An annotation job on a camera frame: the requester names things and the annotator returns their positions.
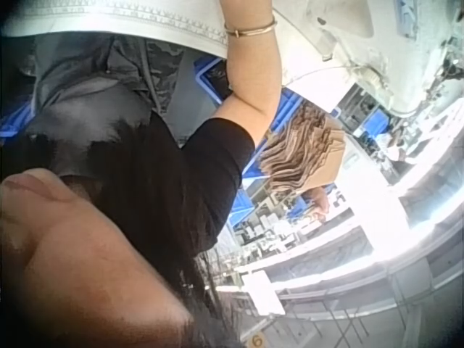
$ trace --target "raised arm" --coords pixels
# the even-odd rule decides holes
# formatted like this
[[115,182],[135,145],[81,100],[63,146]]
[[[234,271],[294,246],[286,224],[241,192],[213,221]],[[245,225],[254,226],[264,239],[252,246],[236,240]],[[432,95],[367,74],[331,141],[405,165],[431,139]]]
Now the raised arm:
[[[266,28],[273,22],[271,0],[220,0],[229,30]],[[233,94],[215,117],[244,128],[258,145],[276,116],[282,64],[275,31],[250,37],[229,36],[227,75]]]

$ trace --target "gray fabric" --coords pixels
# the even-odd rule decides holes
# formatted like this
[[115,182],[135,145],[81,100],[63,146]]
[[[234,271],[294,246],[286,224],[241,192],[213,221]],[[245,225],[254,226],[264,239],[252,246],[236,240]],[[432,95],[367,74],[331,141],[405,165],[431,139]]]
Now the gray fabric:
[[[115,137],[114,124],[146,124],[154,109],[147,82],[166,112],[183,49],[109,33],[54,33],[36,38],[36,117],[27,133],[58,140],[54,170],[91,176],[85,153],[92,141]],[[146,53],[148,78],[141,55]]]

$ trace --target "gold bracelet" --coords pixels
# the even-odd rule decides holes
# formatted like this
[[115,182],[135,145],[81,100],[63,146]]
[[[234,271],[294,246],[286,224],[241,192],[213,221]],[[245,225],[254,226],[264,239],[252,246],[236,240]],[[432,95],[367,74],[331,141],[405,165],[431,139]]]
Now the gold bracelet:
[[228,29],[226,25],[224,25],[225,32],[230,36],[235,36],[236,38],[242,38],[244,36],[256,36],[269,33],[272,31],[277,25],[277,20],[273,18],[271,24],[266,25],[263,28],[252,29],[252,30],[231,30]]

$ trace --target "black hair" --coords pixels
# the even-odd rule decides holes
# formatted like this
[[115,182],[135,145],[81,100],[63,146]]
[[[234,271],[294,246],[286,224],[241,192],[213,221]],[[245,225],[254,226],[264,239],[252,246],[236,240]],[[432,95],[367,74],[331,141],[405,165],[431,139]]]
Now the black hair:
[[[88,166],[101,183],[95,206],[125,233],[190,311],[194,322],[185,332],[182,347],[242,347],[233,314],[215,291],[207,255],[198,255],[207,249],[202,236],[210,224],[204,205],[195,202],[198,194],[190,191],[182,170],[160,175],[170,166],[163,165],[163,154],[154,151],[159,139],[151,123],[138,128],[118,124],[115,128],[114,140],[93,143],[87,152]],[[1,149],[1,179],[33,167],[51,169],[56,148],[57,142],[45,136],[20,134]],[[181,194],[168,191],[168,185],[156,184],[154,178],[160,177],[176,181]],[[187,207],[197,209],[186,211]],[[17,320],[19,323],[13,320],[8,325],[12,331],[5,334],[16,332],[14,340],[27,339],[37,345],[39,336],[20,316]]]

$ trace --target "yellow sign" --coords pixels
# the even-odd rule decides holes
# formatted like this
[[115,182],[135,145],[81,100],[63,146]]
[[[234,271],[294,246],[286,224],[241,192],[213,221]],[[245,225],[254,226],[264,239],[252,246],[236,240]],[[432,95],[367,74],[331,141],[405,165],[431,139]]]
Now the yellow sign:
[[262,332],[256,333],[249,339],[248,348],[265,348],[265,337]]

